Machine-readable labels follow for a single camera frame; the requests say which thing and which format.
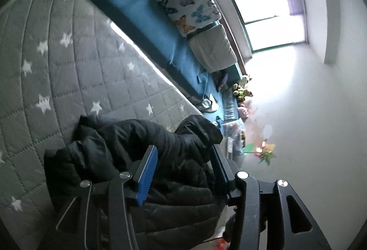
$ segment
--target black puffer jacket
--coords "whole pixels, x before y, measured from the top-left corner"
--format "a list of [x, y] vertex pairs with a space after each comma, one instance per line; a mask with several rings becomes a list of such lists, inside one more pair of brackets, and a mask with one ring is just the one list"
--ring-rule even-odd
[[171, 133], [149, 121], [81, 117], [74, 138], [44, 156], [57, 210], [82, 180], [111, 180], [155, 145], [158, 165], [147, 201], [131, 212], [140, 250], [191, 249], [214, 233], [224, 203], [213, 193], [215, 179], [206, 163], [209, 147], [222, 135], [210, 121], [192, 115]]

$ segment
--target window frame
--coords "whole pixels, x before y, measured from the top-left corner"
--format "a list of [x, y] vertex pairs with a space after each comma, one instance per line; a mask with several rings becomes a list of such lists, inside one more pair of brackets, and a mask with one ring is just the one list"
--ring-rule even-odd
[[250, 48], [250, 51], [252, 54], [257, 53], [257, 52], [261, 52], [261, 51], [266, 51], [266, 50], [271, 50], [271, 49], [276, 49], [276, 48], [281, 48], [281, 47], [286, 47], [286, 46], [293, 46], [293, 45], [299, 45], [299, 44], [304, 44], [304, 43], [308, 43], [308, 30], [307, 30], [307, 17], [306, 17], [306, 6], [305, 6], [305, 0], [301, 0], [302, 2], [302, 8], [303, 8], [303, 29], [305, 31], [305, 40], [303, 42], [295, 42], [295, 43], [286, 43], [286, 44], [281, 44], [281, 45], [276, 45], [276, 46], [271, 46], [271, 47], [266, 47], [266, 48], [262, 48], [262, 49], [257, 49], [254, 50], [252, 45], [251, 45], [251, 41], [250, 41], [250, 37], [248, 36], [247, 30], [246, 30], [246, 25], [251, 24], [251, 23], [255, 23], [255, 22], [259, 22], [259, 21], [263, 21], [263, 20], [267, 20], [267, 19], [271, 19], [271, 18], [275, 18], [275, 17], [279, 17], [279, 16], [273, 16], [273, 17], [268, 17], [268, 18], [263, 18], [263, 19], [259, 19], [259, 20], [254, 20], [254, 21], [250, 21], [250, 22], [244, 22], [242, 15], [240, 13], [240, 10], [238, 9], [238, 6], [235, 2], [235, 0], [231, 0], [232, 4], [234, 5], [234, 8], [236, 9], [237, 15], [240, 19], [241, 25], [242, 25], [242, 29], [245, 33], [246, 36], [246, 40], [248, 43], [248, 46]]

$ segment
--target butterfly pillow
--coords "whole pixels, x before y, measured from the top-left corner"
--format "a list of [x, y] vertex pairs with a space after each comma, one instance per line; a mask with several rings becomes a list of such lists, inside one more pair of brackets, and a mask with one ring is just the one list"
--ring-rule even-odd
[[183, 37], [221, 19], [213, 0], [158, 0], [158, 4]]

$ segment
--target silver screw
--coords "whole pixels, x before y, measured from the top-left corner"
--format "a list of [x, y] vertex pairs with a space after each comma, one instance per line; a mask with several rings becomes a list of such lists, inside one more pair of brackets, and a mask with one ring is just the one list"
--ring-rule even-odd
[[129, 177], [131, 177], [131, 174], [130, 173], [128, 173], [127, 171], [124, 171], [124, 172], [121, 172], [120, 173], [120, 178], [122, 178], [122, 179], [127, 179], [127, 178], [129, 178]]
[[84, 180], [84, 181], [82, 181], [82, 182], [80, 183], [80, 186], [81, 186], [82, 188], [86, 188], [86, 187], [89, 187], [89, 186], [90, 186], [90, 184], [91, 184], [91, 182], [90, 182], [90, 181], [88, 181], [88, 180]]
[[288, 186], [288, 182], [286, 180], [279, 180], [278, 185], [281, 187], [286, 187]]
[[239, 171], [237, 172], [237, 176], [243, 180], [247, 179], [248, 178], [248, 173], [245, 172], [245, 171]]

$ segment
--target quilted bedspread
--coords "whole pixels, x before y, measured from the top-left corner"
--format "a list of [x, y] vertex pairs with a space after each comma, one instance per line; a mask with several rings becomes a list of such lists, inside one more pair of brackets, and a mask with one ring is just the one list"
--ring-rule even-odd
[[54, 217], [45, 149], [71, 140], [80, 115], [157, 122], [200, 114], [87, 0], [11, 0], [0, 10], [0, 218], [22, 250]]

